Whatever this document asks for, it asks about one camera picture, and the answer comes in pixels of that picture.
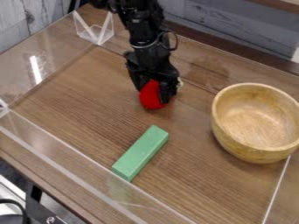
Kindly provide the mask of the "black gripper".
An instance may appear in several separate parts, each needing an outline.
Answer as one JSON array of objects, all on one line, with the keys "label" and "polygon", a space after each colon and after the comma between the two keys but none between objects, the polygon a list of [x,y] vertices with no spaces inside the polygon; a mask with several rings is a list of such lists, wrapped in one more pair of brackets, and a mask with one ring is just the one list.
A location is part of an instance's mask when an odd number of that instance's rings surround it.
[{"label": "black gripper", "polygon": [[174,67],[170,57],[175,47],[170,44],[153,43],[150,45],[131,45],[134,50],[125,53],[126,67],[138,91],[147,82],[159,81],[159,99],[167,104],[178,93],[179,71]]}]

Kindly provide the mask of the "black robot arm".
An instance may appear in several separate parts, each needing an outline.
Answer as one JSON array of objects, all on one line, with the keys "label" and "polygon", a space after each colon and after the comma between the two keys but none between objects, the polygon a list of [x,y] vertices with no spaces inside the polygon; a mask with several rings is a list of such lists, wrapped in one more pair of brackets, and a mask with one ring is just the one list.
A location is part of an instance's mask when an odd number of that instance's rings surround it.
[{"label": "black robot arm", "polygon": [[165,9],[158,0],[90,0],[98,9],[118,14],[130,35],[126,68],[147,107],[169,104],[181,86],[181,73],[171,63],[178,49],[177,34],[165,26]]}]

